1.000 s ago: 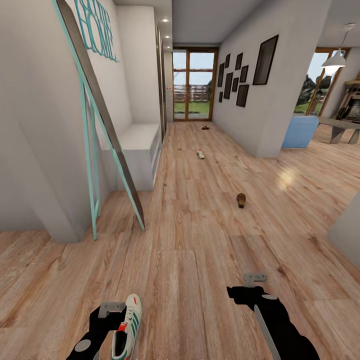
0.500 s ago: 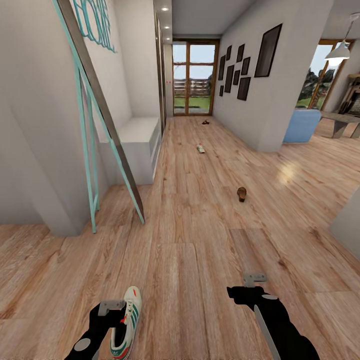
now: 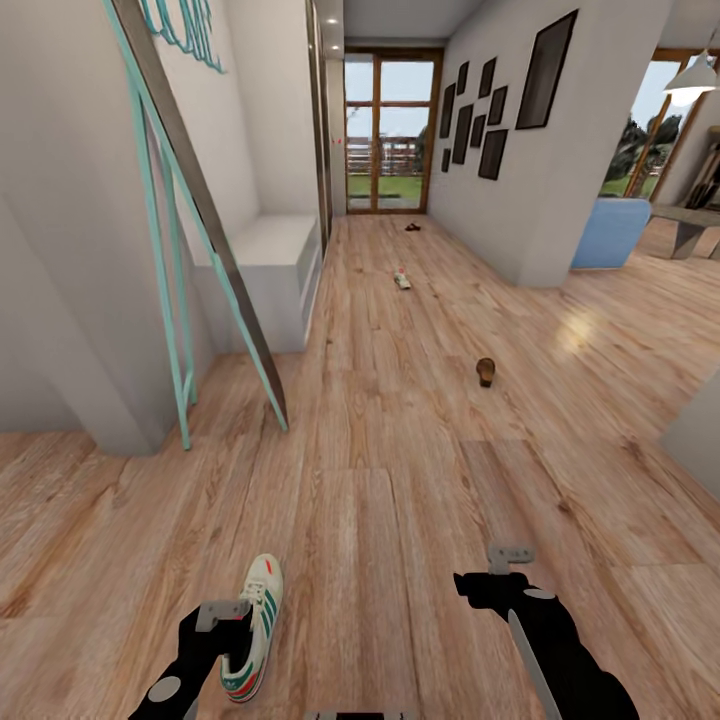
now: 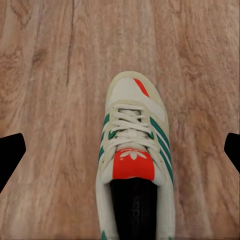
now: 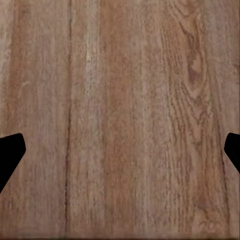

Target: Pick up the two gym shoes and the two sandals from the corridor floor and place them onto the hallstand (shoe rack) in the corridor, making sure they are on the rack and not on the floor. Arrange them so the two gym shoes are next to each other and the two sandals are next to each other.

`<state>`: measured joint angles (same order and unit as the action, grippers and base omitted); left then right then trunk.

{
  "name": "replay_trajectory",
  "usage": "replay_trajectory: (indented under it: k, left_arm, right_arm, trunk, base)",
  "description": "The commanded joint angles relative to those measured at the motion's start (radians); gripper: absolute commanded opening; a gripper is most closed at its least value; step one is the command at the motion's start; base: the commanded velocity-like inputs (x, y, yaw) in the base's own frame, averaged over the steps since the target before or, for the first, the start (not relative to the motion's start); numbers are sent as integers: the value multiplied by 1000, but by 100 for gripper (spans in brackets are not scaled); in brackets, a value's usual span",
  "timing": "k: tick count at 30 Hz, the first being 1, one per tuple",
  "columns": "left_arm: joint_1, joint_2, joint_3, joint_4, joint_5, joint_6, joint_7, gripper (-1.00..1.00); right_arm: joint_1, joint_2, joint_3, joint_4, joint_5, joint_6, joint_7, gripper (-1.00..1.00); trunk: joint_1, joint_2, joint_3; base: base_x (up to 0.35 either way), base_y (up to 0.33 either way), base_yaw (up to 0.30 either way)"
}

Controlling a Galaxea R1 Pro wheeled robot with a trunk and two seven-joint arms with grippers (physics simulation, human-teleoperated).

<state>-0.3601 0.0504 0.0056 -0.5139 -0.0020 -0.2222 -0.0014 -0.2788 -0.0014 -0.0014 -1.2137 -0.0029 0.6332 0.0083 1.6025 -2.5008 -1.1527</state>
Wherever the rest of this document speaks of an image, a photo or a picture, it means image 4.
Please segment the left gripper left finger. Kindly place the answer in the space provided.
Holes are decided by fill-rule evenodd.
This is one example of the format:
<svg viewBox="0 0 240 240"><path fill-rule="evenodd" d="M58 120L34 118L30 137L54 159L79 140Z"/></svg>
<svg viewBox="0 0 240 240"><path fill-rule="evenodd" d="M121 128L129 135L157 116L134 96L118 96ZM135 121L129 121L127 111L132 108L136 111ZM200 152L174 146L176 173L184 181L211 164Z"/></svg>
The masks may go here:
<svg viewBox="0 0 240 240"><path fill-rule="evenodd" d="M26 145L21 133L0 138L0 193L25 152Z"/></svg>

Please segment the gym shoe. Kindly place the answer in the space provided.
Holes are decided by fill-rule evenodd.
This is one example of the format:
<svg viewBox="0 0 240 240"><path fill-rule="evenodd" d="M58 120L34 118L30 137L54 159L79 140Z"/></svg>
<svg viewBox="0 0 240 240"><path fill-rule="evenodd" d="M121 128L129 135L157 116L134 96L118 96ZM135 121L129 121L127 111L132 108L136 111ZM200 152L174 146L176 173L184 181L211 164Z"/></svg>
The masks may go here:
<svg viewBox="0 0 240 240"><path fill-rule="evenodd" d="M95 191L101 240L175 240L168 114L140 72L107 90Z"/></svg>

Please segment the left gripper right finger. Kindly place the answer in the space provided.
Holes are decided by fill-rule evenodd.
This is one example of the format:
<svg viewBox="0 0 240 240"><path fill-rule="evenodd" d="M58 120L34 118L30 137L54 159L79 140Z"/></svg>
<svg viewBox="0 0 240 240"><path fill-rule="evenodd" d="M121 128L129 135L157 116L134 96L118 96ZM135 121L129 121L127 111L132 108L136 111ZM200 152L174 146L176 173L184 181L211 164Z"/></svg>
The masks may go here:
<svg viewBox="0 0 240 240"><path fill-rule="evenodd" d="M224 151L240 173L240 135L228 133Z"/></svg>

